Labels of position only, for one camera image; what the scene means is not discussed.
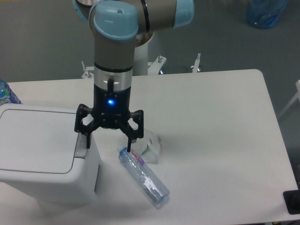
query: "bottle label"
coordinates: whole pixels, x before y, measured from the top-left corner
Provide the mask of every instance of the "bottle label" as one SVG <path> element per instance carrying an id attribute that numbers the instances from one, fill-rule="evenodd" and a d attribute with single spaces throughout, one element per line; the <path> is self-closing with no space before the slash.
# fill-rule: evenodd
<path id="1" fill-rule="evenodd" d="M 0 97 L 0 105 L 8 104 L 8 103 L 11 103 L 11 100 L 10 100 L 10 96 L 9 96 L 9 95 Z"/>
<path id="2" fill-rule="evenodd" d="M 145 164 L 144 160 L 139 155 L 137 155 L 132 149 L 130 150 L 130 153 L 139 162 L 139 164 L 141 165 Z"/>

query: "plastic water bottle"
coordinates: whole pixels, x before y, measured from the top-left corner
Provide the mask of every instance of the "plastic water bottle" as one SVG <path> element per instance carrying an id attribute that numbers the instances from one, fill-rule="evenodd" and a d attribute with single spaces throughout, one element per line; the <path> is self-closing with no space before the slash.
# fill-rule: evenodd
<path id="1" fill-rule="evenodd" d="M 132 150 L 127 152 L 127 148 L 123 147 L 120 149 L 119 160 L 154 204 L 161 205 L 170 191 L 143 159 Z"/>
<path id="2" fill-rule="evenodd" d="M 271 28 L 279 21 L 289 0 L 252 0 L 246 18 L 258 28 Z"/>
<path id="3" fill-rule="evenodd" d="M 0 105 L 7 103 L 21 104 L 21 101 L 10 89 L 8 83 L 0 79 Z"/>

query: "light blue joint cap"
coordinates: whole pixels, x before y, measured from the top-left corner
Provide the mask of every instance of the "light blue joint cap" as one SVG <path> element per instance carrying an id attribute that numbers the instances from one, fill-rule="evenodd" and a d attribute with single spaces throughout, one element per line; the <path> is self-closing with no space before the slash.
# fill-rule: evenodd
<path id="1" fill-rule="evenodd" d="M 122 1 L 102 1 L 96 5 L 94 26 L 107 38 L 129 40 L 138 31 L 137 10 Z"/>
<path id="2" fill-rule="evenodd" d="M 93 11 L 94 7 L 95 7 L 98 3 L 102 2 L 102 1 L 106 1 L 106 0 L 99 0 L 99 1 L 96 1 L 96 3 L 94 3 L 94 5 L 92 5 L 92 7 L 90 8 L 89 21 L 90 21 L 90 14 L 91 14 L 91 12 Z"/>
<path id="3" fill-rule="evenodd" d="M 77 13 L 77 16 L 79 17 L 79 19 L 82 22 L 88 22 L 89 20 L 87 18 L 84 17 L 84 15 L 82 14 L 82 12 L 80 11 L 80 9 L 78 8 L 78 5 L 76 3 L 76 0 L 72 0 L 73 6 L 75 8 L 75 11 Z"/>
<path id="4" fill-rule="evenodd" d="M 177 0 L 174 27 L 183 26 L 192 22 L 194 18 L 194 0 Z"/>

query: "gray floor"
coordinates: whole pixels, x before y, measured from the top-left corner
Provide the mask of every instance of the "gray floor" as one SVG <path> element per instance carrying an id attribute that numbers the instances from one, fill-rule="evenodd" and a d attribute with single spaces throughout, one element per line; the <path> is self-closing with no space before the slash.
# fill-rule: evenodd
<path id="1" fill-rule="evenodd" d="M 156 32 L 150 60 L 167 57 L 166 73 L 190 71 L 201 52 L 204 72 L 256 68 L 278 113 L 300 79 L 300 0 L 291 0 L 276 27 L 250 26 L 248 0 L 195 0 L 186 27 Z M 81 60 L 93 65 L 93 37 L 71 0 L 0 1 L 0 77 L 8 82 L 74 79 Z M 293 165 L 300 164 L 300 106 L 280 122 Z"/>

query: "white table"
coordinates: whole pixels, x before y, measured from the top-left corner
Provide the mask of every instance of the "white table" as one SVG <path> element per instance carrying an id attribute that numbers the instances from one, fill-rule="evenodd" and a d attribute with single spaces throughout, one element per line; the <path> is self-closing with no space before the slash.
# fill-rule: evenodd
<path id="1" fill-rule="evenodd" d="M 91 79 L 10 83 L 25 104 L 92 106 Z M 103 160 L 94 205 L 38 202 L 0 184 L 1 225 L 233 225 L 299 219 L 282 193 L 297 189 L 261 72 L 134 77 L 131 111 L 164 143 L 153 171 L 169 187 L 157 210 L 118 161 L 120 131 L 94 132 Z"/>

